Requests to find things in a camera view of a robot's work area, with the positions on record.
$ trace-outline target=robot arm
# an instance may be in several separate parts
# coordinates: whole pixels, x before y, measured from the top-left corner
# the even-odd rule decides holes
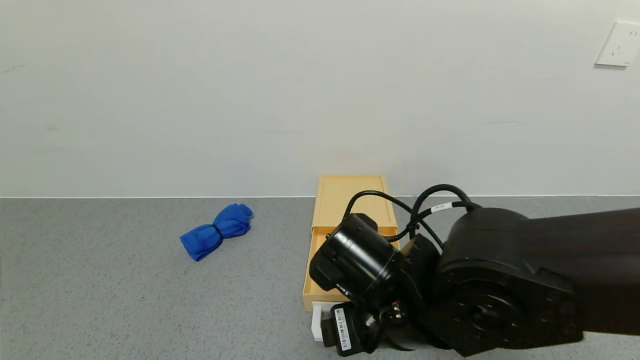
[[[416,334],[463,356],[571,343],[583,331],[640,335],[640,209],[528,219],[471,208],[442,254],[419,234],[398,251],[351,214],[310,275],[352,300],[323,322],[325,345],[347,332],[343,356],[385,340],[407,350],[403,337]]]

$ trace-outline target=speckled gray surface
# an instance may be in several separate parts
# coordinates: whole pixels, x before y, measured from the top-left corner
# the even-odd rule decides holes
[[[477,201],[530,217],[640,206],[638,197]],[[0,199],[1,358],[337,358],[313,341],[301,301],[314,200],[243,199],[255,211],[252,230],[195,263],[178,235],[232,202]],[[430,218],[443,237],[457,211]],[[433,349],[355,359],[391,357],[460,359]],[[587,334],[578,344],[474,359],[640,359],[640,337]]]

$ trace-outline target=electrical socket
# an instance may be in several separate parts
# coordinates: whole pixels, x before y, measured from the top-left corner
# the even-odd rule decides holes
[[[596,64],[629,66],[639,47],[640,24],[614,22]]]

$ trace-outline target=cable label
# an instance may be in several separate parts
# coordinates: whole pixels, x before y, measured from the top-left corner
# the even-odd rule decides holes
[[[347,320],[344,317],[344,309],[336,309],[335,324],[338,327],[338,336],[340,336],[340,347],[342,351],[351,350],[351,338],[349,338],[349,329],[347,329]]]
[[[431,213],[433,214],[433,213],[437,213],[438,211],[451,209],[451,208],[453,208],[453,202],[447,202],[446,204],[440,204],[432,207]]]

